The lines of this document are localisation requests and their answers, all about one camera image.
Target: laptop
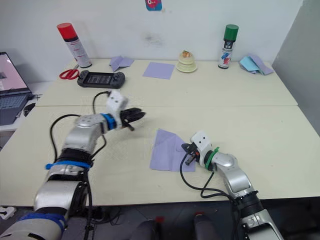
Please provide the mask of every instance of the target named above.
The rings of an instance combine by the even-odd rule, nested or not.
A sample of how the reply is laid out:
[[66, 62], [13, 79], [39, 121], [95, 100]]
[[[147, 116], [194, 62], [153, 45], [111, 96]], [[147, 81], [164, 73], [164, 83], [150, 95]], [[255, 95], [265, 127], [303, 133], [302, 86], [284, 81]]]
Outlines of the laptop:
[[13, 124], [31, 95], [8, 54], [0, 52], [0, 126]]

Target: green cap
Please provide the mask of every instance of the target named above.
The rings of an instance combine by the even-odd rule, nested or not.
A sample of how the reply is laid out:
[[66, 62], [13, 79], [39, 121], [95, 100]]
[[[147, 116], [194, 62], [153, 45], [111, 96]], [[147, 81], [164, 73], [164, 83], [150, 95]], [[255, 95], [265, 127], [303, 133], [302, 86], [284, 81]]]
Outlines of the green cap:
[[225, 31], [224, 31], [224, 39], [230, 40], [230, 41], [235, 41], [237, 38], [239, 27], [234, 24], [228, 24], [225, 26]]

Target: red scissors handle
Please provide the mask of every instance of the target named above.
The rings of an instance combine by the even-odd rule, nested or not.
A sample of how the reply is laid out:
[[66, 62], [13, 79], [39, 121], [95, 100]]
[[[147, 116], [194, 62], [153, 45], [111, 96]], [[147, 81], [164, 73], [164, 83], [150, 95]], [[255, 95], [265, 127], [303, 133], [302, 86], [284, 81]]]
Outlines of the red scissors handle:
[[76, 79], [77, 77], [79, 77], [79, 71], [77, 69], [69, 69], [67, 71], [62, 72], [59, 77], [61, 79]]

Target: green ring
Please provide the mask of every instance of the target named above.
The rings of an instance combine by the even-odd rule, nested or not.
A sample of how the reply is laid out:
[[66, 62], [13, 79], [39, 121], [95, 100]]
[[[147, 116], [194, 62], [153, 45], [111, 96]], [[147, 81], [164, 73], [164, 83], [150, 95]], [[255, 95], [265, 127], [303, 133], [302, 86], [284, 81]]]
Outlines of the green ring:
[[212, 160], [212, 158], [214, 157], [214, 155], [215, 155], [217, 152], [219, 152], [219, 147], [218, 147], [218, 146], [217, 146], [217, 147], [214, 149], [214, 151], [210, 154], [210, 156], [209, 156], [209, 158], [208, 158], [208, 161], [206, 161], [205, 169], [208, 170], [209, 165], [210, 165], [210, 163], [211, 163], [211, 160]]

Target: purple paper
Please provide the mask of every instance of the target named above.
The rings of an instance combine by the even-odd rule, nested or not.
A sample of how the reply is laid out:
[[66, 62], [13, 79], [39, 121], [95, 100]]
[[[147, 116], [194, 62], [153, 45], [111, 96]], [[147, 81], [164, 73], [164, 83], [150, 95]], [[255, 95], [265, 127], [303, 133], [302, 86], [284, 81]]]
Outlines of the purple paper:
[[[186, 152], [181, 147], [185, 142], [176, 134], [158, 129], [151, 155], [150, 168], [160, 171], [180, 171], [180, 163]], [[189, 166], [183, 164], [183, 172], [194, 172], [196, 161]]]
[[261, 60], [261, 58], [257, 55], [249, 53], [248, 57], [250, 57], [254, 61], [254, 63], [260, 68], [259, 72], [261, 72], [263, 75], [268, 75], [274, 72], [271, 68], [267, 67]]
[[158, 79], [170, 79], [174, 68], [175, 65], [173, 64], [150, 62], [143, 76]]
[[118, 68], [125, 68], [131, 66], [134, 62], [133, 59], [122, 56], [115, 56], [111, 58], [109, 66], [111, 66], [112, 71], [115, 72]]

